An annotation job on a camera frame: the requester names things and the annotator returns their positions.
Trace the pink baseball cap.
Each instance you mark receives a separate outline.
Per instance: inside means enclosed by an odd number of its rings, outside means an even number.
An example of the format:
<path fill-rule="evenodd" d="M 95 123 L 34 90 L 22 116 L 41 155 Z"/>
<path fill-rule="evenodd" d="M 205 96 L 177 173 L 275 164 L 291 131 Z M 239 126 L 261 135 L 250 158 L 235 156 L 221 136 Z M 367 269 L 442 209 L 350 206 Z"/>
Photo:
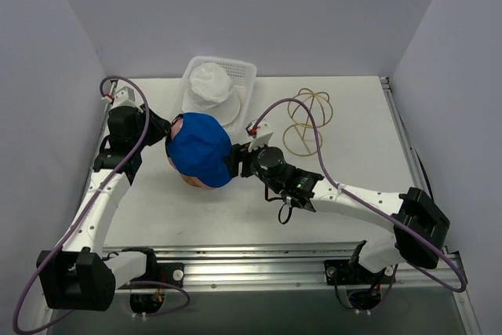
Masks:
<path fill-rule="evenodd" d="M 174 120 L 172 121 L 171 123 L 171 130 L 170 130 L 170 133 L 169 133 L 169 136 L 170 136 L 170 140 L 173 141 L 174 137 L 181 131 L 181 128 L 183 126 L 183 119 L 180 115 L 176 116 L 174 118 Z M 173 163 L 173 160 L 171 159 L 170 157 L 170 154 L 169 154 L 169 142 L 166 144 L 166 154 L 168 155 L 167 159 L 168 159 L 168 162 L 169 164 L 172 166 L 172 168 L 177 171 L 179 173 L 179 175 L 181 175 L 182 173 L 180 173 L 178 171 L 178 169 L 176 168 L 175 164 Z M 206 184 L 204 184 L 202 181 L 200 181 L 197 177 L 195 177 L 198 182 L 200 183 L 200 188 L 201 189 L 206 189 L 206 190 L 212 190 L 212 188 Z"/>

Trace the blue baseball cap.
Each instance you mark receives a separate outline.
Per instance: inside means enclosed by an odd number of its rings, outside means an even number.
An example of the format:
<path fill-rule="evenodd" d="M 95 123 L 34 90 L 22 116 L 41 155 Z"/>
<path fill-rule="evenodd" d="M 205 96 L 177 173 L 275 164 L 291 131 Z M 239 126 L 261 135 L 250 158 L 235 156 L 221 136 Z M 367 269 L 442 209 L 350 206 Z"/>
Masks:
<path fill-rule="evenodd" d="M 187 112 L 176 125 L 179 131 L 166 143 L 166 154 L 182 175 L 195 178 L 209 188 L 231 181 L 225 158 L 232 143 L 225 129 L 211 115 Z"/>

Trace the white bucket hat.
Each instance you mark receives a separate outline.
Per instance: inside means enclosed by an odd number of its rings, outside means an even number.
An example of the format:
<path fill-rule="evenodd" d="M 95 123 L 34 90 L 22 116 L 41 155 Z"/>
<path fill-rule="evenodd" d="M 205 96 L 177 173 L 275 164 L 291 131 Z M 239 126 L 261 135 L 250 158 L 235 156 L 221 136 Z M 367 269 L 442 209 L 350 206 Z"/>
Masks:
<path fill-rule="evenodd" d="M 181 109 L 184 113 L 211 115 L 228 126 L 238 117 L 241 102 L 226 70 L 209 62 L 197 66 L 188 76 Z"/>

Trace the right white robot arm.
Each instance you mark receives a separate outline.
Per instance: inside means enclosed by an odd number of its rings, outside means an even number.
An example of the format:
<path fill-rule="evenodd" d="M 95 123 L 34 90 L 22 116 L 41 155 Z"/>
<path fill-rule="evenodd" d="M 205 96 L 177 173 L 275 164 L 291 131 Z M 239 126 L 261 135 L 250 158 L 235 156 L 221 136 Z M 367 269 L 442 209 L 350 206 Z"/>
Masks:
<path fill-rule="evenodd" d="M 289 209 L 341 215 L 383 229 L 380 239 L 363 240 L 348 263 L 357 282 L 404 262 L 427 270 L 438 265 L 450 222 L 419 188 L 398 193 L 331 184 L 322 174 L 289 164 L 280 148 L 267 145 L 236 144 L 224 162 L 231 177 L 259 179 Z"/>

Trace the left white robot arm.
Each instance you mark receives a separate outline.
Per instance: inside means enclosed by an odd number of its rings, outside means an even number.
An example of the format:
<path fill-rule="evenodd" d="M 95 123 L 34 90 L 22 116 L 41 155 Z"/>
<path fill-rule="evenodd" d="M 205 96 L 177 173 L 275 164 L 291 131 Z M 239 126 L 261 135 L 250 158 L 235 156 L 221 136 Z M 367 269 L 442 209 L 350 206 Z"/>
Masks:
<path fill-rule="evenodd" d="M 109 111 L 108 134 L 73 223 L 55 250 L 43 250 L 36 262 L 49 308 L 105 311 L 116 289 L 132 281 L 140 287 L 157 281 L 152 249 L 129 247 L 111 259 L 102 252 L 115 211 L 141 166 L 142 150 L 169 138 L 170 127 L 144 106 L 122 105 Z"/>

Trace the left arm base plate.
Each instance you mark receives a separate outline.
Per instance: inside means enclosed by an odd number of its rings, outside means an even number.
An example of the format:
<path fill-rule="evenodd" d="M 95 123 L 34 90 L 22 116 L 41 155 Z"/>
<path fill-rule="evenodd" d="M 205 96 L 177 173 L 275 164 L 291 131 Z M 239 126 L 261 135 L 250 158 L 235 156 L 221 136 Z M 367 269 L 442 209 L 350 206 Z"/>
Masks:
<path fill-rule="evenodd" d="M 184 286 L 185 264 L 179 261 L 158 262 L 153 274 L 156 282 L 164 282 L 182 288 Z"/>

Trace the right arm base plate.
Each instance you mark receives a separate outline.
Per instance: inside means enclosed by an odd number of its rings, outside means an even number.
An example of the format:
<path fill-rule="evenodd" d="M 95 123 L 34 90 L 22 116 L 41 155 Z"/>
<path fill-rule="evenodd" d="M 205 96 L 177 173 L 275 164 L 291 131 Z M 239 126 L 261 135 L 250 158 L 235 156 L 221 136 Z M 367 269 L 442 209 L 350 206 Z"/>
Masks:
<path fill-rule="evenodd" d="M 391 277 L 385 273 L 372 273 L 348 259 L 325 260 L 326 284 L 329 286 L 371 286 L 374 283 L 389 284 Z"/>

